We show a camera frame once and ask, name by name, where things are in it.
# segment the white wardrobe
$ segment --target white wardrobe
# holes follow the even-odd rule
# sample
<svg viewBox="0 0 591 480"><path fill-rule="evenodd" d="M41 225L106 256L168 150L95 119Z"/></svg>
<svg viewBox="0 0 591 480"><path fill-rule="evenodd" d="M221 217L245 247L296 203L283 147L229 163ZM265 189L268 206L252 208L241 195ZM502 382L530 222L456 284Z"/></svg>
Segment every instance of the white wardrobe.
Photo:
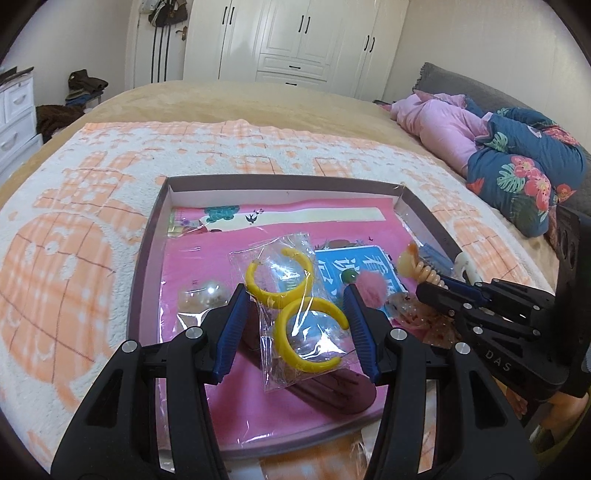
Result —
<svg viewBox="0 0 591 480"><path fill-rule="evenodd" d="M408 1L196 1L183 79L283 83L381 99Z"/></svg>

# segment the drawer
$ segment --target drawer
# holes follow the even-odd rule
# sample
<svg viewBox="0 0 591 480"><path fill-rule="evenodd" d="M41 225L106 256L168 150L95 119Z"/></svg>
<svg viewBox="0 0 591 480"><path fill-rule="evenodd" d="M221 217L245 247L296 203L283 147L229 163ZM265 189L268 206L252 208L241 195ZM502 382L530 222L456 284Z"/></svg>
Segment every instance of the drawer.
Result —
<svg viewBox="0 0 591 480"><path fill-rule="evenodd" d="M35 106L33 77L15 83L4 90L4 111L7 123L32 106Z"/></svg>
<svg viewBox="0 0 591 480"><path fill-rule="evenodd" d="M328 65L267 54L259 57L258 69L260 72L285 73L317 80L328 80L329 77Z"/></svg>
<svg viewBox="0 0 591 480"><path fill-rule="evenodd" d="M296 77L293 75L282 75L281 73L257 72L256 81L283 83L284 85L292 85L294 87L306 87L312 90L320 90L321 92L324 92L326 90L326 82L322 80L305 79L303 77Z"/></svg>
<svg viewBox="0 0 591 480"><path fill-rule="evenodd" d="M35 109L30 108L0 132L0 163L37 135Z"/></svg>
<svg viewBox="0 0 591 480"><path fill-rule="evenodd" d="M29 160L35 153L41 150L43 146L43 136L37 135L30 139L21 148L13 153L12 156L0 161L0 186L6 182L10 176L15 173L21 165Z"/></svg>

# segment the blue book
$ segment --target blue book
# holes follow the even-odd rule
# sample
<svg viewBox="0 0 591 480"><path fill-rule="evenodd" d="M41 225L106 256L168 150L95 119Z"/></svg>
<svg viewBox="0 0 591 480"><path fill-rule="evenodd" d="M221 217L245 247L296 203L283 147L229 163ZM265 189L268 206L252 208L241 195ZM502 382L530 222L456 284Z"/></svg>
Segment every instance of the blue book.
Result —
<svg viewBox="0 0 591 480"><path fill-rule="evenodd" d="M344 289L341 273L347 269L371 270L381 273L388 285L388 295L406 291L400 283L386 253L376 245L323 249L316 251L316 261L330 301L340 305Z"/></svg>

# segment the floral pillow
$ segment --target floral pillow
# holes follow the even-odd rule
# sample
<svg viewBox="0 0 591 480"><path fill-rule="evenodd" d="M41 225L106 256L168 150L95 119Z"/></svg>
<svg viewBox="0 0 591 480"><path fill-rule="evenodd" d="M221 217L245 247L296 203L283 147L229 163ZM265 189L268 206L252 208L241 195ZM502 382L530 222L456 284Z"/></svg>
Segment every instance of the floral pillow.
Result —
<svg viewBox="0 0 591 480"><path fill-rule="evenodd" d="M548 230L548 211L558 196L535 160L482 149L468 162L466 186L523 235L535 237Z"/></svg>
<svg viewBox="0 0 591 480"><path fill-rule="evenodd" d="M467 186L499 209L525 236L548 230L548 211L583 181L579 143L535 110L503 108L487 120L489 134L468 161Z"/></svg>

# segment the beige bedspread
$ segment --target beige bedspread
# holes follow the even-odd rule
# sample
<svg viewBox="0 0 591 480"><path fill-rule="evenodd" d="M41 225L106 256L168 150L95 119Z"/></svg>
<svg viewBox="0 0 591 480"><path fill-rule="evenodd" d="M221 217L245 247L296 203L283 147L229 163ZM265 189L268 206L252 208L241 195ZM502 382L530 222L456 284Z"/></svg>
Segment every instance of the beige bedspread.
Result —
<svg viewBox="0 0 591 480"><path fill-rule="evenodd" d="M374 140L432 157L417 139L404 132L389 119L387 112L372 103L271 83L167 82L124 92L66 128L0 187L0 208L31 173L86 123L209 123L241 118L259 126ZM444 162L438 162L453 174ZM549 244L543 238L526 239L509 222L503 221L554 287L558 260Z"/></svg>

